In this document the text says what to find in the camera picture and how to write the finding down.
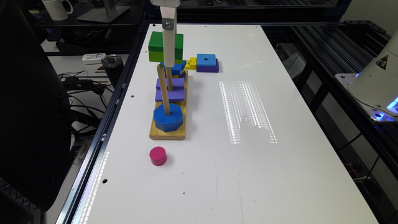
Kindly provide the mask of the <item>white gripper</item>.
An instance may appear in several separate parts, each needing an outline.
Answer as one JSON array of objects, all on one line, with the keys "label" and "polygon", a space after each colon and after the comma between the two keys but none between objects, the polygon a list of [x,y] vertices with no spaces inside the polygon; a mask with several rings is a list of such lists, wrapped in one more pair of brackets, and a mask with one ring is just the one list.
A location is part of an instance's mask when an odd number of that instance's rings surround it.
[{"label": "white gripper", "polygon": [[173,67],[175,64],[175,7],[179,7],[180,0],[150,0],[150,3],[161,6],[164,64],[166,67]]}]

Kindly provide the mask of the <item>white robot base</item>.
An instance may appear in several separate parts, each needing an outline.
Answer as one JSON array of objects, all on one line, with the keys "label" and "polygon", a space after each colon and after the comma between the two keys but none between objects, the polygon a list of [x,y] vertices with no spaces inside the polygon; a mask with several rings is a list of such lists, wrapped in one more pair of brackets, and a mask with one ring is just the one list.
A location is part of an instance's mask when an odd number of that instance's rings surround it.
[{"label": "white robot base", "polygon": [[397,34],[359,73],[337,73],[336,80],[371,120],[397,121]]}]

